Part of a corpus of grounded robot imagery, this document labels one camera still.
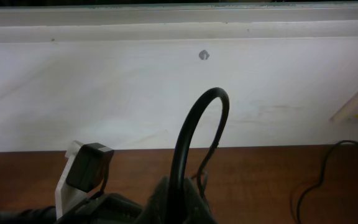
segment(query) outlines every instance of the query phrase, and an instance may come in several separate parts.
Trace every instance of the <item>brown wooden surface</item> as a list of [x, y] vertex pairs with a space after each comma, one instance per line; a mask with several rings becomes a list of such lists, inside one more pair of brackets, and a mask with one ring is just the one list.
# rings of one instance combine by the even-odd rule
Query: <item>brown wooden surface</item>
[[[295, 199], [315, 180], [328, 146], [218, 149], [207, 166], [206, 196], [219, 223], [294, 223]], [[197, 169], [205, 149], [192, 149], [186, 173]], [[172, 150], [117, 151], [107, 192], [145, 204], [170, 170]], [[0, 209], [21, 210], [54, 204], [65, 166], [64, 152], [0, 153]], [[305, 197], [303, 224], [358, 223], [358, 149], [341, 148], [330, 158], [324, 185]]]

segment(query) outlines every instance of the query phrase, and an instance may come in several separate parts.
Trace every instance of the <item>white plastic part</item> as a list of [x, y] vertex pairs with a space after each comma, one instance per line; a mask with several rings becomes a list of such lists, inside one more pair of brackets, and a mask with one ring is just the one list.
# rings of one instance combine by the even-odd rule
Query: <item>white plastic part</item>
[[57, 184], [55, 190], [55, 205], [56, 205], [56, 219], [58, 220], [64, 213], [73, 208], [76, 204], [86, 198], [86, 192], [75, 189], [66, 184], [66, 178], [74, 159], [80, 150], [83, 143], [79, 141], [73, 141], [71, 146], [67, 149], [65, 157], [68, 158], [65, 169]]

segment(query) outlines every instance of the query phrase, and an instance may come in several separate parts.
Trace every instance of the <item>gray spot on wall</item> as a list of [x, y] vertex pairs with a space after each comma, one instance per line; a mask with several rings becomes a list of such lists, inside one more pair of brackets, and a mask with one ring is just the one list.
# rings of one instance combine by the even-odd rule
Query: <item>gray spot on wall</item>
[[201, 60], [207, 60], [209, 58], [209, 53], [206, 50], [202, 50], [199, 54], [198, 57]]

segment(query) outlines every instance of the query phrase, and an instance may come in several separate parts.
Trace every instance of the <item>white wall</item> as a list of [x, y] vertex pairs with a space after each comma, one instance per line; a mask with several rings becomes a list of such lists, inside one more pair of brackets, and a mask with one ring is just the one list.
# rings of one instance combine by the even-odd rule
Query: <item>white wall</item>
[[[330, 122], [358, 91], [358, 37], [56, 39], [0, 42], [0, 151], [72, 140], [173, 148], [192, 104], [215, 86], [231, 100], [221, 146], [358, 140], [358, 124]], [[210, 145], [220, 110], [207, 109], [192, 147]]]

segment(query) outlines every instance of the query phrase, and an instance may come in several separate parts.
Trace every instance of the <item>wood grain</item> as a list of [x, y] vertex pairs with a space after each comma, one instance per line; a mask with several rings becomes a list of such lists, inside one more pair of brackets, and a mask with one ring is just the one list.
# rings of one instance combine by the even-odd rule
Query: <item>wood grain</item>
[[[329, 146], [218, 149], [207, 166], [206, 196], [219, 223], [294, 223], [294, 201], [317, 179]], [[196, 172], [206, 154], [192, 149], [186, 174]], [[173, 150], [117, 151], [107, 192], [145, 204], [157, 182], [168, 175]], [[64, 152], [0, 153], [0, 209], [22, 210], [54, 204], [65, 166]], [[342, 147], [328, 161], [324, 185], [305, 197], [304, 224], [358, 223], [358, 149]]]

